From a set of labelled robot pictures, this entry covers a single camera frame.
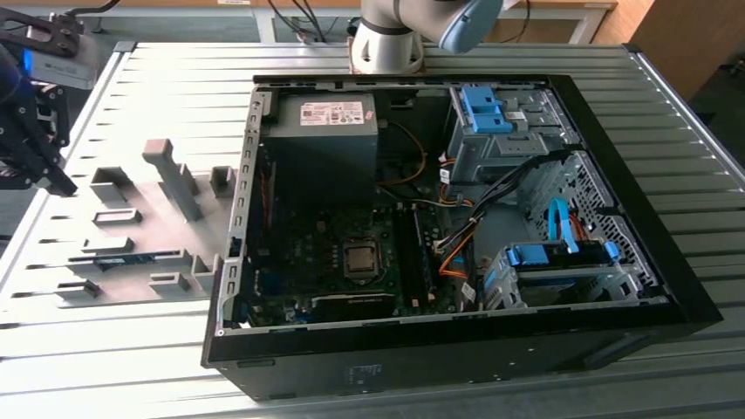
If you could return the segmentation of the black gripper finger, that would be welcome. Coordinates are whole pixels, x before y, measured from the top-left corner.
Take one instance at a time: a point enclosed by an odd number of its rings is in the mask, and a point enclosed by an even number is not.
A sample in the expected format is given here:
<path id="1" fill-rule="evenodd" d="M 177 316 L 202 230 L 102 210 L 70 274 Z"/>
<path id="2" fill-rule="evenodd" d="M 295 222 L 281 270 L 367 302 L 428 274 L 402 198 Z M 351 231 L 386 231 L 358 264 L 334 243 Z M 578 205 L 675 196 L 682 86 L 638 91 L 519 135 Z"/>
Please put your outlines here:
<path id="1" fill-rule="evenodd" d="M 61 149 L 69 145 L 67 95 L 61 86 L 33 85 L 35 113 L 10 111 L 10 128 L 30 149 L 31 187 L 46 189 L 57 196 L 71 196 L 77 186 L 63 172 Z"/>
<path id="2" fill-rule="evenodd" d="M 17 131 L 1 127 L 1 190 L 22 190 L 31 186 L 30 157 L 33 154 Z"/>

